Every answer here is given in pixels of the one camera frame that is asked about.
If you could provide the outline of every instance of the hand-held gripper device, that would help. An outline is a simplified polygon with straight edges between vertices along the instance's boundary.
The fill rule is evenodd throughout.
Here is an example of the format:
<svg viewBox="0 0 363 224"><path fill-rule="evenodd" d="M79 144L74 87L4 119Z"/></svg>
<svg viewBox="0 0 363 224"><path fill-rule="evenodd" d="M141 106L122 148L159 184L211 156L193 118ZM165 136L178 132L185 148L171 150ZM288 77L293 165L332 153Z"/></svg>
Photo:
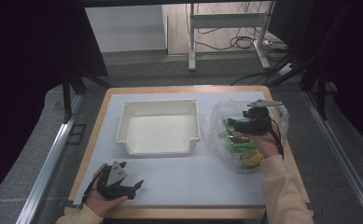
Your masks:
<svg viewBox="0 0 363 224"><path fill-rule="evenodd" d="M282 105L282 103L277 101L257 100L251 104L248 104L248 106L251 106L252 108L250 108L248 111L243 111L243 117L247 120L228 119L228 123L234 128L234 131L239 133L249 133L253 135L264 135L267 132L271 133L280 154L284 157L284 149L281 144L281 135L277 135L277 133L272 128L272 121L276 125L277 123L272 120L267 108L267 106L275 105Z"/></svg>
<svg viewBox="0 0 363 224"><path fill-rule="evenodd" d="M120 183L126 178L127 174L123 170L126 166L126 162L118 163L114 161L112 166L105 165L102 171L93 178L88 188L85 190L82 198L81 205L86 202L90 191L92 190L94 182L97 181L97 191L106 200L114 200L122 196L128 196L128 199L134 199L136 191L141 188L144 180L139 181L133 187L121 186Z"/></svg>

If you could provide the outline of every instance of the metal frame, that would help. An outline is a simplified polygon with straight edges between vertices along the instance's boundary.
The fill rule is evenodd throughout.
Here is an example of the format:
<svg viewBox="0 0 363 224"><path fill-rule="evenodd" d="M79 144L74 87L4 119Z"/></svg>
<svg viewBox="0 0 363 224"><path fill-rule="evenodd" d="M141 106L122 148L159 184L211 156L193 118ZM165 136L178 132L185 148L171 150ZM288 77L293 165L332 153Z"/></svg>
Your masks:
<svg viewBox="0 0 363 224"><path fill-rule="evenodd" d="M260 27L259 37L254 40L254 48L259 57L264 70L271 69L268 59L263 52L262 43L269 20L272 15L274 1L271 1L265 13L245 13L245 14L217 14L217 15L195 15L194 4L190 4L189 13L189 71L196 70L196 50L195 50L195 29L202 28L238 28L238 27Z"/></svg>
<svg viewBox="0 0 363 224"><path fill-rule="evenodd" d="M302 92L306 102L308 103L309 107L311 108L312 114L317 121L318 126L320 127L321 131L323 132L324 136L326 137L332 152L338 161L339 165L341 166L344 175L346 176L347 180L350 183L350 186L355 191L357 198L361 202L363 207L363 181L359 177L358 172L356 171L353 164L350 162L349 158L347 157L346 153L343 150L341 143L336 138L335 134L331 130L329 124L320 116L320 114L315 109L314 105L314 97L305 91Z"/></svg>
<svg viewBox="0 0 363 224"><path fill-rule="evenodd" d="M44 194L44 191L48 185L57 160L62 154L65 141L67 140L68 134L70 133L71 128L74 124L77 116L77 111L82 102L82 99L82 95L77 95L74 99L72 105L72 116L68 123L62 124L16 223L25 224L32 222L36 209L39 206L39 202L41 201L42 195Z"/></svg>

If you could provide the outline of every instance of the beige sleeve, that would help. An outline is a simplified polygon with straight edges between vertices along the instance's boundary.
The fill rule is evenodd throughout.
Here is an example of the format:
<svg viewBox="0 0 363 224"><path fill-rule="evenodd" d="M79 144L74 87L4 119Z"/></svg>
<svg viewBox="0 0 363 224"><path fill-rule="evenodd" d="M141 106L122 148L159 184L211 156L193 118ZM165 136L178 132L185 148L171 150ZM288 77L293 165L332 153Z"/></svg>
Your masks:
<svg viewBox="0 0 363 224"><path fill-rule="evenodd" d="M97 216L84 204L78 213L60 217L56 224L99 224L101 221L103 218Z"/></svg>
<svg viewBox="0 0 363 224"><path fill-rule="evenodd" d="M287 170L282 156L265 159L262 169L265 174L263 193L269 223L314 223L301 197L298 179Z"/></svg>

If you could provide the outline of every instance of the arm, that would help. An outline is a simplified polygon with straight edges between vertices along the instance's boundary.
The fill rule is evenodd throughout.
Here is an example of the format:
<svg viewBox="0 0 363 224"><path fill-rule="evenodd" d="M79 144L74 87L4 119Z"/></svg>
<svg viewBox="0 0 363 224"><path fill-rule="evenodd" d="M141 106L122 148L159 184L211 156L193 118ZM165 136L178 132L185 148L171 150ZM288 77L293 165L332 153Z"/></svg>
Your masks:
<svg viewBox="0 0 363 224"><path fill-rule="evenodd" d="M104 167L105 165L103 164L94 176L97 176ZM111 201L104 199L96 190L97 181L98 179L94 182L93 188L91 192L89 192L88 198L83 204L82 209L76 214L60 217L56 221L56 224L98 224L103 221L105 215L112 208L128 200L128 196L123 196Z"/></svg>
<svg viewBox="0 0 363 224"><path fill-rule="evenodd" d="M275 125L272 127L278 133L277 127ZM262 136L246 135L257 144L265 158L261 165L265 174L263 193L269 223L314 223L302 199L299 181L285 167L272 135L270 133Z"/></svg>

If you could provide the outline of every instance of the wall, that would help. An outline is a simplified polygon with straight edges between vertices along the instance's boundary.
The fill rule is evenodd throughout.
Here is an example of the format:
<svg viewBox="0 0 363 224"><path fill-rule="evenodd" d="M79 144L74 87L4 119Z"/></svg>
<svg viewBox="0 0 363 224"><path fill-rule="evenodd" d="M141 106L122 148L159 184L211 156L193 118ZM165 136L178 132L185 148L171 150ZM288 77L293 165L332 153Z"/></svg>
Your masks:
<svg viewBox="0 0 363 224"><path fill-rule="evenodd" d="M166 49L161 6L86 8L101 52Z"/></svg>

